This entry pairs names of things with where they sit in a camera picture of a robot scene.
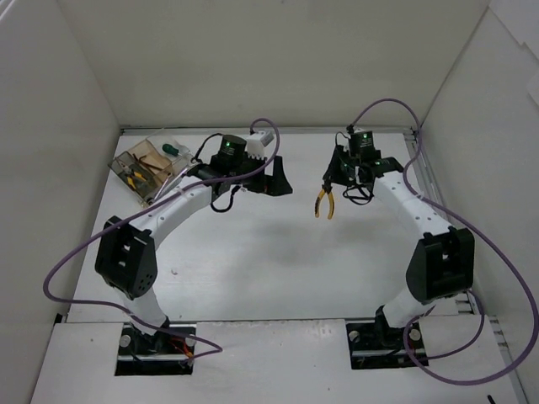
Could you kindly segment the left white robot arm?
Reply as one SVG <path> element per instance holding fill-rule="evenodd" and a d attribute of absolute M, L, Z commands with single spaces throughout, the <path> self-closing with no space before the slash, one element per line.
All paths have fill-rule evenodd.
<path fill-rule="evenodd" d="M 157 302 L 157 250 L 163 241 L 196 212 L 223 195 L 240 189 L 279 197 L 291 194 L 282 158 L 265 154 L 278 145 L 273 130 L 251 131 L 248 137 L 217 134 L 218 151 L 209 162 L 177 141 L 148 137 L 117 157 L 117 176 L 147 203 L 137 218 L 110 217 L 99 242 L 95 271 L 120 295 L 149 353 L 168 344 L 169 319 Z"/>

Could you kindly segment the small silver ratchet wrench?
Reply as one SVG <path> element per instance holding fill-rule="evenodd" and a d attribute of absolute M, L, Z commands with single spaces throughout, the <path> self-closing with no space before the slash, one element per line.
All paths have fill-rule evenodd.
<path fill-rule="evenodd" d="M 163 183 L 159 186 L 157 192 L 155 193 L 155 195 L 148 200 L 148 204 L 149 205 L 153 205 L 154 203 L 156 203 L 159 199 L 162 198 L 162 195 L 164 193 L 164 191 L 167 189 L 169 183 L 171 182 L 171 180 L 173 179 L 173 176 L 172 174 L 170 173 L 163 181 Z"/>

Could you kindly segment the short brown hex key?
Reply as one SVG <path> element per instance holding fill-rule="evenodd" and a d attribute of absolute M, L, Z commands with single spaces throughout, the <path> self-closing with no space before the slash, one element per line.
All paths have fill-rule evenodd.
<path fill-rule="evenodd" d="M 146 170 L 152 172 L 154 175 L 156 175 L 157 173 L 160 173 L 160 172 L 166 172 L 167 171 L 166 167 L 155 166 L 155 165 L 152 165 L 152 164 L 147 163 L 147 162 L 141 162 L 141 165 L 144 166 L 146 168 Z"/>

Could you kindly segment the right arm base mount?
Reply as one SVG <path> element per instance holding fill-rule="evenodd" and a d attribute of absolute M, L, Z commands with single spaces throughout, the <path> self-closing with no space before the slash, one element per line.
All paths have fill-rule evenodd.
<path fill-rule="evenodd" d="M 404 347 L 403 329 L 382 335 L 374 322 L 348 322 L 346 335 L 352 370 L 415 367 Z"/>

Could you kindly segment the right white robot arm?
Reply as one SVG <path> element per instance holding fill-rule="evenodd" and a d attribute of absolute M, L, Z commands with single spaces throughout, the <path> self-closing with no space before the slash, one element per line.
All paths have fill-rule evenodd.
<path fill-rule="evenodd" d="M 394 157 L 383 157 L 369 130 L 348 128 L 347 145 L 336 144 L 318 194 L 314 213 L 327 199 L 334 203 L 333 187 L 356 190 L 349 200 L 366 205 L 376 199 L 395 215 L 417 242 L 399 294 L 376 311 L 372 335 L 383 347 L 403 336 L 409 320 L 421 316 L 445 298 L 472 287 L 475 239 L 466 228 L 457 229 L 406 186 L 403 167 Z"/>

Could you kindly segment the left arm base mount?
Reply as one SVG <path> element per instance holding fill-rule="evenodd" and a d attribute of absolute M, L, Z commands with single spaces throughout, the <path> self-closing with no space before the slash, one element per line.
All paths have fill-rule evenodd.
<path fill-rule="evenodd" d="M 115 376 L 192 375 L 196 341 L 156 332 L 147 336 L 124 325 L 117 350 Z"/>

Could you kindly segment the yellow handled needle-nose pliers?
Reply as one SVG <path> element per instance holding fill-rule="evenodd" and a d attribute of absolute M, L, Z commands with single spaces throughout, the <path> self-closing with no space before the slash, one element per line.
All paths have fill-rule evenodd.
<path fill-rule="evenodd" d="M 149 184 L 147 179 L 142 175 L 141 172 L 135 170 L 131 166 L 126 165 L 123 162 L 120 162 L 121 171 L 119 173 L 119 178 L 133 191 L 139 191 L 146 189 Z"/>

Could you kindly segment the large silver ratchet wrench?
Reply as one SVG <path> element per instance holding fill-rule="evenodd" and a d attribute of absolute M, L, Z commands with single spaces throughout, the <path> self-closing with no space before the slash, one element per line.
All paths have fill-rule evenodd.
<path fill-rule="evenodd" d="M 191 155 L 181 157 L 175 164 L 174 170 L 177 176 L 183 177 L 187 172 L 200 162 Z"/>

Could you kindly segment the long brown hex key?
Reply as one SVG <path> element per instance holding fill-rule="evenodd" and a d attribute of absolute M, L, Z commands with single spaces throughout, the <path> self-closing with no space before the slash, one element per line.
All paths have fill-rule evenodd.
<path fill-rule="evenodd" d="M 136 160 L 136 162 L 137 162 L 138 164 L 140 164 L 140 165 L 141 165 L 141 162 L 145 162 L 145 161 L 144 161 L 145 156 L 138 157 L 136 154 L 132 154 L 132 157 L 133 157 L 133 158 Z"/>

